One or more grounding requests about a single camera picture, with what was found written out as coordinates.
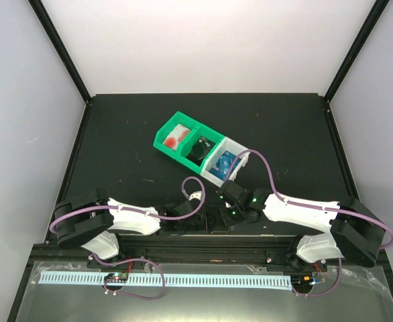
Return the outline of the clear sleeve card holder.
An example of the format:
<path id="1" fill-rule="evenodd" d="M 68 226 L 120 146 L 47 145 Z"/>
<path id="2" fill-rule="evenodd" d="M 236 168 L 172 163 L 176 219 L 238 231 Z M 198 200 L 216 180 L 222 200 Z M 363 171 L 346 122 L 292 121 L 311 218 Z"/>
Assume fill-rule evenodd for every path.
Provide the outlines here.
<path id="1" fill-rule="evenodd" d="M 211 205 L 206 210 L 207 230 L 210 234 L 227 234 L 229 227 L 225 224 L 222 211 L 223 206 Z"/>

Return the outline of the white plastic card bin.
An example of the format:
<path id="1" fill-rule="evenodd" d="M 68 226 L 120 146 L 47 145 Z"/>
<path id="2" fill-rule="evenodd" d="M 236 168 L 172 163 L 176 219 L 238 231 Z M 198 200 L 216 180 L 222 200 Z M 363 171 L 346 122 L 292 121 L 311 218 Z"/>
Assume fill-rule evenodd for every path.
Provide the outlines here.
<path id="1" fill-rule="evenodd" d="M 221 187 L 226 180 L 235 180 L 239 170 L 247 164 L 248 158 L 246 147 L 224 137 L 204 159 L 200 175 Z"/>

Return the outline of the green double compartment bin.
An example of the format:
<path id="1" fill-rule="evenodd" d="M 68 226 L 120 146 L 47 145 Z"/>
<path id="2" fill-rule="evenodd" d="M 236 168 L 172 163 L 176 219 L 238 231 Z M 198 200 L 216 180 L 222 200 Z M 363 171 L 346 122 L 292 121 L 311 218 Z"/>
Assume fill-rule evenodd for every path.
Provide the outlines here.
<path id="1" fill-rule="evenodd" d="M 167 148 L 163 141 L 166 136 L 174 129 L 178 124 L 189 128 L 190 133 L 182 140 L 176 151 Z M 179 164 L 189 168 L 193 172 L 200 174 L 202 170 L 202 165 L 197 166 L 186 158 L 192 146 L 200 137 L 206 137 L 207 139 L 213 141 L 215 145 L 219 143 L 225 136 L 209 126 L 187 116 L 186 114 L 177 111 L 157 132 L 154 138 L 153 147 L 173 160 L 177 161 Z"/>

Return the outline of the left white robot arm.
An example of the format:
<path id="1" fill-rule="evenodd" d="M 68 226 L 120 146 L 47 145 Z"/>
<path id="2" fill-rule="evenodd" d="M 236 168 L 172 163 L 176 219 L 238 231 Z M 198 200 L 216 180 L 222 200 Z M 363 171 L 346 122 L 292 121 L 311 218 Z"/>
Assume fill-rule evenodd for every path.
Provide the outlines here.
<path id="1" fill-rule="evenodd" d="M 91 195 L 57 204 L 49 230 L 56 234 L 60 248 L 86 249 L 117 268 L 126 258 L 119 242 L 121 235 L 169 237 L 208 231 L 205 190 L 184 196 L 185 201 L 179 205 L 138 207 L 116 201 L 97 189 Z"/>

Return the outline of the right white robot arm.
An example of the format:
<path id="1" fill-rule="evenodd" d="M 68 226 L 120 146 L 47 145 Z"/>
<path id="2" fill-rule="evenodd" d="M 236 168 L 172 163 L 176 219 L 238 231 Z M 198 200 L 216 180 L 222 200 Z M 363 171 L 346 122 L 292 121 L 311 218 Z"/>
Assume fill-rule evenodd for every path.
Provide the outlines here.
<path id="1" fill-rule="evenodd" d="M 287 249 L 270 250 L 270 265 L 291 271 L 308 270 L 322 260 L 345 259 L 371 268 L 377 261 L 386 233 L 381 221 L 357 199 L 310 201 L 275 193 L 250 191 L 228 180 L 217 191 L 225 203 L 222 212 L 247 223 L 267 219 L 307 227 L 315 235 L 298 233 Z"/>

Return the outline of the blue cards in bin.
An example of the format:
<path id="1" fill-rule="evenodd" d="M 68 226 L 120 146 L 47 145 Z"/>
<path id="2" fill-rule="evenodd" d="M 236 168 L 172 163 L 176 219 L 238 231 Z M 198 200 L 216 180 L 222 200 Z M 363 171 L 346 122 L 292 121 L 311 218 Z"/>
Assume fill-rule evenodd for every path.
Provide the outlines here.
<path id="1" fill-rule="evenodd" d="M 233 169 L 235 169 L 241 161 L 241 158 L 238 158 L 237 162 L 233 163 L 235 158 L 235 154 L 232 154 L 229 151 L 225 151 L 216 161 L 215 165 L 209 170 L 209 172 L 213 176 L 224 181 L 227 178 L 227 174 L 229 173 L 231 166 L 233 166 Z"/>

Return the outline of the red and white cards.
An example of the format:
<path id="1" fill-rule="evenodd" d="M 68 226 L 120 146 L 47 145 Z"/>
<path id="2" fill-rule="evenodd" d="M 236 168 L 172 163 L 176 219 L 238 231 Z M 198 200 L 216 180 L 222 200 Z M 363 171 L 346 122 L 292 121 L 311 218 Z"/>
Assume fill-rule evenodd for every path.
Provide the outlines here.
<path id="1" fill-rule="evenodd" d="M 178 124 L 174 129 L 166 136 L 163 144 L 173 151 L 176 151 L 182 140 L 190 133 L 189 128 Z"/>

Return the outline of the right circuit board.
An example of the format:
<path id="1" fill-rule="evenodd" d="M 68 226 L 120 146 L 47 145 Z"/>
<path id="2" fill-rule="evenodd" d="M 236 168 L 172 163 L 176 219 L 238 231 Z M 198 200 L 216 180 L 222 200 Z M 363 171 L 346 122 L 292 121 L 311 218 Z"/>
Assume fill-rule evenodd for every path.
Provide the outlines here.
<path id="1" fill-rule="evenodd" d="M 316 284 L 320 284 L 326 280 L 324 276 L 291 276 L 291 283 L 298 286 L 313 286 Z"/>

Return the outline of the circuit board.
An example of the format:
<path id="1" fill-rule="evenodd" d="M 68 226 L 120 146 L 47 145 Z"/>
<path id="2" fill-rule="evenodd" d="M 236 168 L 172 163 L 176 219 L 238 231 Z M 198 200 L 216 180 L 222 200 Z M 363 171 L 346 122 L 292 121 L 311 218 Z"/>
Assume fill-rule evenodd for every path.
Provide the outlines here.
<path id="1" fill-rule="evenodd" d="M 104 283 L 125 283 L 127 282 L 129 274 L 126 272 L 112 272 L 104 277 Z"/>
<path id="2" fill-rule="evenodd" d="M 316 284 L 320 284 L 326 280 L 324 276 L 291 276 L 291 283 L 298 286 L 313 286 Z"/>

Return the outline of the left circuit board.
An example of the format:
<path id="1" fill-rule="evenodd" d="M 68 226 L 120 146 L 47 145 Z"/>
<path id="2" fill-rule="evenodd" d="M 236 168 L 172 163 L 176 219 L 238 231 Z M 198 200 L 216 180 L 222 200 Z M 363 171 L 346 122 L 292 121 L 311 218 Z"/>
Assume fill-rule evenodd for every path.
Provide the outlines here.
<path id="1" fill-rule="evenodd" d="M 129 274 L 126 272 L 112 272 L 104 277 L 104 283 L 125 283 L 127 282 Z"/>

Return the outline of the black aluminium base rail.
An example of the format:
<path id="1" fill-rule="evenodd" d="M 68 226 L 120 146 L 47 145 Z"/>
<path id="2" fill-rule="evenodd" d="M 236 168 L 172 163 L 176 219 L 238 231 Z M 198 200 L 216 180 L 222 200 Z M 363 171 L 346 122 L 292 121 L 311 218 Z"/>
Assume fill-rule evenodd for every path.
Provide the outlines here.
<path id="1" fill-rule="evenodd" d="M 124 236 L 119 258 L 147 258 L 161 264 L 274 265 L 289 254 L 291 237 Z"/>

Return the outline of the right black frame post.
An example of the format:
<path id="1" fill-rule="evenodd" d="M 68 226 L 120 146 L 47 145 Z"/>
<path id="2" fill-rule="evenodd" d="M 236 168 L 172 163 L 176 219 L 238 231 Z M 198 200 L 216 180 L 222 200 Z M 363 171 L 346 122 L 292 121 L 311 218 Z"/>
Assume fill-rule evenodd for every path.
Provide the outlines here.
<path id="1" fill-rule="evenodd" d="M 381 18 L 384 10 L 387 8 L 389 4 L 389 0 L 376 0 L 372 5 L 369 13 L 367 14 L 364 22 L 362 23 L 356 37 L 354 38 L 350 48 L 345 55 L 339 69 L 337 70 L 331 84 L 329 85 L 325 95 L 324 100 L 330 103 L 337 91 L 339 90 L 341 84 L 345 80 L 348 72 L 350 71 L 353 63 L 367 42 L 369 36 L 374 30 L 376 24 Z"/>

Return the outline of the black frame post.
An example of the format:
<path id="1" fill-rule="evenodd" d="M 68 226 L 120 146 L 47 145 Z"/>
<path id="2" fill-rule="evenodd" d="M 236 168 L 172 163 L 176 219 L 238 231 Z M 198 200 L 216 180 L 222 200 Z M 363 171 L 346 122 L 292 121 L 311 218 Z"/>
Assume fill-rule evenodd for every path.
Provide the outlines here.
<path id="1" fill-rule="evenodd" d="M 337 70 L 331 84 L 329 85 L 325 95 L 324 100 L 330 103 L 337 91 L 339 90 L 341 84 L 345 80 L 348 72 L 350 71 L 353 63 L 367 42 L 369 36 L 374 30 L 376 24 L 381 18 L 384 10 L 387 8 L 389 4 L 389 0 L 376 0 L 372 5 L 369 13 L 367 14 L 364 22 L 362 23 L 356 37 L 354 38 L 350 48 L 345 55 L 339 69 Z"/>
<path id="2" fill-rule="evenodd" d="M 60 37 L 60 34 L 58 33 L 43 2 L 40 0 L 29 0 L 28 3 L 30 4 L 33 12 L 38 18 L 38 21 L 43 27 L 46 35 L 48 36 L 51 44 L 53 45 L 57 55 L 59 56 L 62 64 L 64 65 L 68 75 L 72 79 L 83 101 L 85 103 L 90 102 L 91 95 L 87 87 L 85 86 L 83 79 L 80 76 L 80 73 L 78 72 L 78 69 L 76 68 L 68 50 L 66 49 L 66 46 L 62 41 L 62 38 Z"/>

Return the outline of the left black frame post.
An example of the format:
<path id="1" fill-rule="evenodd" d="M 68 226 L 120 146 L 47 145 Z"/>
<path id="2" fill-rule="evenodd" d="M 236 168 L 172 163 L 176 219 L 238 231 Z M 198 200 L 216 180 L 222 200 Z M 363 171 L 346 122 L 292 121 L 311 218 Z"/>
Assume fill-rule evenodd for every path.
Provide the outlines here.
<path id="1" fill-rule="evenodd" d="M 29 0 L 28 3 L 30 4 L 33 12 L 38 18 L 38 21 L 43 27 L 46 35 L 48 36 L 51 44 L 53 45 L 57 55 L 59 56 L 62 64 L 64 65 L 68 75 L 72 79 L 83 101 L 85 103 L 90 102 L 91 95 L 87 87 L 85 86 L 83 79 L 80 76 L 80 73 L 78 72 L 78 69 L 76 68 L 68 50 L 66 49 L 66 46 L 62 41 L 62 38 L 60 37 L 60 34 L 58 33 L 43 2 L 40 0 Z"/>

